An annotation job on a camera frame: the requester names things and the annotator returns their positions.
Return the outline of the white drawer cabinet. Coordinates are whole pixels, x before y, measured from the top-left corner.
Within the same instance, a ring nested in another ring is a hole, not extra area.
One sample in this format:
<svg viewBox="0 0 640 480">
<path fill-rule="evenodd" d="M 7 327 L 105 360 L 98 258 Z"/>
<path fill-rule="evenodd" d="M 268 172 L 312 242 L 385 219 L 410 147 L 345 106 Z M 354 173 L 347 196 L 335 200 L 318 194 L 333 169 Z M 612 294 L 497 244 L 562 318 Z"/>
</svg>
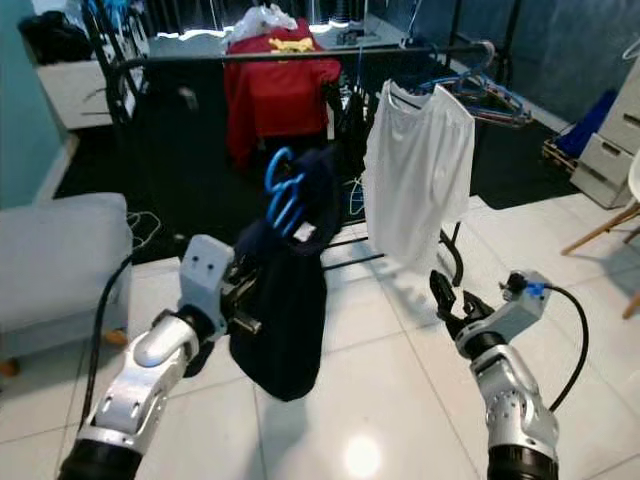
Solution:
<svg viewBox="0 0 640 480">
<path fill-rule="evenodd" d="M 622 84 L 616 101 L 599 131 L 591 136 L 571 183 L 605 210 L 631 201 L 627 179 L 640 152 L 640 54 Z"/>
</svg>

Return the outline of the navy blue garment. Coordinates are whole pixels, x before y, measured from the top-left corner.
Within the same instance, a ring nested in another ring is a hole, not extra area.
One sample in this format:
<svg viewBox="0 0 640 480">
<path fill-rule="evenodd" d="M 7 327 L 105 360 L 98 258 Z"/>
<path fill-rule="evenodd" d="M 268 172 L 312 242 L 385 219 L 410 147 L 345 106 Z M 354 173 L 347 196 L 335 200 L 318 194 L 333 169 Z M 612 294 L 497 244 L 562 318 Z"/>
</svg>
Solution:
<svg viewBox="0 0 640 480">
<path fill-rule="evenodd" d="M 230 353 L 248 378 L 282 402 L 306 397 L 323 357 L 326 285 L 321 256 L 340 229 L 338 148 L 312 148 L 292 161 L 300 178 L 293 204 L 242 230 L 236 257 L 255 274 L 242 305 L 259 321 L 255 334 L 234 334 Z"/>
</svg>

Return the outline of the black rug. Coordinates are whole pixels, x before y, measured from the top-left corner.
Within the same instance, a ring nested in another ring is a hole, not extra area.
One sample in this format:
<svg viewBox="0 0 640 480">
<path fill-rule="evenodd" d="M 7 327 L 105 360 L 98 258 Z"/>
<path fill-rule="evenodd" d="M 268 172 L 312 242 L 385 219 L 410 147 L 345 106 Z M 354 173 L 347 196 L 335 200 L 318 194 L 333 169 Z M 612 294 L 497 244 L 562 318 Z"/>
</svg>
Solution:
<svg viewBox="0 0 640 480">
<path fill-rule="evenodd" d="M 142 77 L 134 110 L 79 133 L 76 154 L 56 196 L 115 192 L 163 225 L 142 261 L 179 252 L 179 238 L 210 234 L 234 241 L 264 211 L 262 169 L 239 172 L 228 155 L 225 60 L 219 52 L 156 55 L 110 67 Z M 476 124 L 471 191 L 492 209 L 575 195 L 570 174 L 541 156 L 553 136 L 539 122 L 508 128 Z"/>
</svg>

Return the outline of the black metal clothes rack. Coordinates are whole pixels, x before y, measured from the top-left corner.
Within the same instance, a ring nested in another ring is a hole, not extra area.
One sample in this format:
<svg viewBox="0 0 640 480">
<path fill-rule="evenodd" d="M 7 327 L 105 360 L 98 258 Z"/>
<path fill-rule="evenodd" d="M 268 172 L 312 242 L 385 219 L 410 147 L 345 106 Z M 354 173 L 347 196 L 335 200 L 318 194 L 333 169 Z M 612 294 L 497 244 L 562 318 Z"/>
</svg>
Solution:
<svg viewBox="0 0 640 480">
<path fill-rule="evenodd" d="M 143 261 L 177 256 L 197 234 L 236 243 L 268 205 L 262 174 L 270 155 L 328 145 L 343 77 L 374 81 L 440 69 L 425 46 L 278 52 L 265 36 L 250 46 L 232 52 L 205 36 L 169 38 L 156 54 L 105 70 L 114 178 L 161 223 Z"/>
</svg>

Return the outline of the red cloth with yellow print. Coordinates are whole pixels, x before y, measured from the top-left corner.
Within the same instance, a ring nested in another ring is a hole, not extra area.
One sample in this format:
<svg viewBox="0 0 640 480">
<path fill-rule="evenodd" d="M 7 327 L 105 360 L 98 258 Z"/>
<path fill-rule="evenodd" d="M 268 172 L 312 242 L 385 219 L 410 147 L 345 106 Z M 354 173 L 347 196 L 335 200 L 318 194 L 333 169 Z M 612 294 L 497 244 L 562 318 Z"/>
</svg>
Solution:
<svg viewBox="0 0 640 480">
<path fill-rule="evenodd" d="M 329 106 L 324 88 L 340 76 L 337 59 L 229 61 L 227 148 L 234 168 L 246 170 L 265 140 L 324 145 Z"/>
</svg>

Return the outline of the small black garment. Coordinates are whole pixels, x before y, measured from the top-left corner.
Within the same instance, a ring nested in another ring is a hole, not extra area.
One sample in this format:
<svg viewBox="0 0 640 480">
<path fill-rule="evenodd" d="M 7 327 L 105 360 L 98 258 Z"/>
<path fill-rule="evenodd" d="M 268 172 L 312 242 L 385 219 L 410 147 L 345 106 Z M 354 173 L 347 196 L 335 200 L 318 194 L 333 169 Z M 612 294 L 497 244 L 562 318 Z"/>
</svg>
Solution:
<svg viewBox="0 0 640 480">
<path fill-rule="evenodd" d="M 369 92 L 356 88 L 348 97 L 344 109 L 344 142 L 349 154 L 364 156 L 371 129 L 372 118 L 369 114 Z"/>
</svg>

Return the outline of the white chair wooden legs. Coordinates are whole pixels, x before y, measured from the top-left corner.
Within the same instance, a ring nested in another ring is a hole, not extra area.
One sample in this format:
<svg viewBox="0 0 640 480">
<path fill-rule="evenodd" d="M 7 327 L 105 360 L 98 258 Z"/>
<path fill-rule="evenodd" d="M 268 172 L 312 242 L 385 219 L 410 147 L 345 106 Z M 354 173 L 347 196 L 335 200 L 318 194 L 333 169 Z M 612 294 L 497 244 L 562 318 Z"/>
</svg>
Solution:
<svg viewBox="0 0 640 480">
<path fill-rule="evenodd" d="M 602 234 L 605 233 L 611 233 L 612 230 L 616 230 L 620 225 L 626 223 L 626 221 L 640 218 L 640 154 L 635 155 L 630 168 L 628 168 L 627 187 L 632 197 L 634 197 L 634 202 L 632 202 L 630 206 L 627 206 L 621 214 L 613 216 L 611 220 L 600 224 L 598 228 L 590 230 L 590 232 L 586 233 L 584 237 L 576 239 L 575 242 L 568 244 L 568 246 L 564 247 L 561 251 L 561 255 L 571 255 L 576 248 L 584 246 L 584 244 L 590 241 L 594 241 L 596 237 L 602 236 Z M 640 227 L 635 230 L 631 230 L 631 233 L 623 239 L 623 242 L 630 242 L 637 236 L 640 236 Z M 640 312 L 640 291 L 632 294 L 630 301 L 628 301 L 626 310 L 623 311 L 622 317 L 623 319 L 627 319 L 627 317 L 634 316 L 636 312 Z"/>
</svg>

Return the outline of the clear plastic bag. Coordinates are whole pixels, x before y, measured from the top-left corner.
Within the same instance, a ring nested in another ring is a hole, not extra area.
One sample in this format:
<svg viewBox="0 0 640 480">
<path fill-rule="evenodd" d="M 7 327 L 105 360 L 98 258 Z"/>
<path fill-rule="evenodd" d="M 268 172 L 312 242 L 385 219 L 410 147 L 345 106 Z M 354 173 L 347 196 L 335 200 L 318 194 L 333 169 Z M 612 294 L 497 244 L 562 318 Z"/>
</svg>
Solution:
<svg viewBox="0 0 640 480">
<path fill-rule="evenodd" d="M 266 35 L 275 28 L 297 29 L 298 22 L 278 5 L 251 6 L 230 29 L 225 41 L 236 44 L 244 38 Z"/>
</svg>

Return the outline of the black bag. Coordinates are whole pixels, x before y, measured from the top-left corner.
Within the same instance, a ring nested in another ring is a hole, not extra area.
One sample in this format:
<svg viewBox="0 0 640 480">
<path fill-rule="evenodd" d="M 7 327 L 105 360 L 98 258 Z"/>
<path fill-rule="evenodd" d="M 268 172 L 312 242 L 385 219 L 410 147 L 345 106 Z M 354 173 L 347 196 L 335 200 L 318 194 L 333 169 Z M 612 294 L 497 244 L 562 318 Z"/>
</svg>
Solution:
<svg viewBox="0 0 640 480">
<path fill-rule="evenodd" d="M 40 67 L 92 58 L 93 47 L 86 32 L 59 10 L 28 15 L 19 20 L 17 28 Z"/>
</svg>

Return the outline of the blue fabric bag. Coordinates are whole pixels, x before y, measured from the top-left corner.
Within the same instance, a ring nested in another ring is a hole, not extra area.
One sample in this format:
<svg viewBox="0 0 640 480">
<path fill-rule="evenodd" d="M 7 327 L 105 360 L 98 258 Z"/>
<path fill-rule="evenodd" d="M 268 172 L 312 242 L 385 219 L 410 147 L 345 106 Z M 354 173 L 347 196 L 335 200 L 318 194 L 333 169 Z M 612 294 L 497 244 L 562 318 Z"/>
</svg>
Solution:
<svg viewBox="0 0 640 480">
<path fill-rule="evenodd" d="M 607 90 L 602 93 L 602 96 L 591 105 L 584 118 L 573 124 L 566 133 L 561 134 L 554 141 L 554 146 L 568 157 L 580 157 L 582 151 L 588 147 L 591 137 L 602 127 L 617 96 L 617 90 Z"/>
</svg>

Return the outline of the blue plastic hanger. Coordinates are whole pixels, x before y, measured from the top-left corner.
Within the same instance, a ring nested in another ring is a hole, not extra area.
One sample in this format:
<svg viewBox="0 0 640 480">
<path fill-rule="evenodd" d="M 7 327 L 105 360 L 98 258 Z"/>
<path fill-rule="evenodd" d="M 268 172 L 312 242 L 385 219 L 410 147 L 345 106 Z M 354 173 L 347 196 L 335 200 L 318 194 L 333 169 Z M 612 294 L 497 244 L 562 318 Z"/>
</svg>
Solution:
<svg viewBox="0 0 640 480">
<path fill-rule="evenodd" d="M 301 184 L 305 173 L 288 173 L 294 159 L 291 148 L 279 148 L 268 163 L 264 174 L 264 189 L 269 197 L 266 220 L 280 237 L 291 237 L 297 232 L 302 218 Z"/>
</svg>

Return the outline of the white low cabinet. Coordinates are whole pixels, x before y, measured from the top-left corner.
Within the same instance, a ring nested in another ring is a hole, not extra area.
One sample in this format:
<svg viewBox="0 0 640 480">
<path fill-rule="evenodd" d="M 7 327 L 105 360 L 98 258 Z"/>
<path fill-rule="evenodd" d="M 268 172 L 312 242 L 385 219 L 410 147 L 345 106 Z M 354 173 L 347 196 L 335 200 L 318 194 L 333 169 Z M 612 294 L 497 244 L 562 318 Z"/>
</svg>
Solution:
<svg viewBox="0 0 640 480">
<path fill-rule="evenodd" d="M 113 123 L 99 61 L 65 61 L 35 70 L 52 109 L 67 131 Z"/>
</svg>

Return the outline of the white shirt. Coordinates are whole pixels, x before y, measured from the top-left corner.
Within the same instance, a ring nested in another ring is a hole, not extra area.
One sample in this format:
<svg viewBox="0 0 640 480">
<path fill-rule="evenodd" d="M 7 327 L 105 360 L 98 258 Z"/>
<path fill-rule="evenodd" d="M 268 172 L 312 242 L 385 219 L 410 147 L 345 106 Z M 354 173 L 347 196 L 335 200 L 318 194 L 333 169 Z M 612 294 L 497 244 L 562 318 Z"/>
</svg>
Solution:
<svg viewBox="0 0 640 480">
<path fill-rule="evenodd" d="M 362 174 L 372 247 L 425 273 L 444 224 L 465 214 L 474 152 L 474 116 L 451 92 L 411 93 L 385 81 Z"/>
</svg>

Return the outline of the spare blue hangers bunch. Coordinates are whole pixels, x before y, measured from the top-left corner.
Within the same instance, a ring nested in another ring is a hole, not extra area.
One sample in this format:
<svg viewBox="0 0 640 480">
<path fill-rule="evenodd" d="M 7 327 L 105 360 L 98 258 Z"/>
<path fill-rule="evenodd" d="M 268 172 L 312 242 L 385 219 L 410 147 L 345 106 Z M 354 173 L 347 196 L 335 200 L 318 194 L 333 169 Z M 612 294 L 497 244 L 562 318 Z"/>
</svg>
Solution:
<svg viewBox="0 0 640 480">
<path fill-rule="evenodd" d="M 419 90 L 433 91 L 435 87 L 451 93 L 480 122 L 521 128 L 532 120 L 532 111 L 520 96 L 484 74 L 465 72 L 430 79 L 421 83 Z"/>
</svg>

